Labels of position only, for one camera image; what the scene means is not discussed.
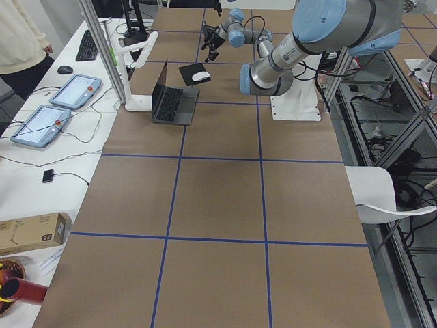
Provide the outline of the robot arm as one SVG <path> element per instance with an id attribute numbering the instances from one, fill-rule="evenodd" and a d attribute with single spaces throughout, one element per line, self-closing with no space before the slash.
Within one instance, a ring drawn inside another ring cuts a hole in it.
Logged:
<path id="1" fill-rule="evenodd" d="M 212 0 L 212 7 L 218 14 L 218 17 L 222 16 L 222 7 L 221 7 L 221 1 L 220 0 Z"/>
<path id="2" fill-rule="evenodd" d="M 240 70 L 240 91 L 246 95 L 280 96 L 293 84 L 292 69 L 310 55 L 346 47 L 349 55 L 374 55 L 396 46 L 401 37 L 402 1 L 297 1 L 292 30 L 274 46 L 271 33 L 242 23 L 234 8 L 217 27 L 204 25 L 202 47 L 215 60 L 219 47 L 254 44 L 259 59 Z"/>

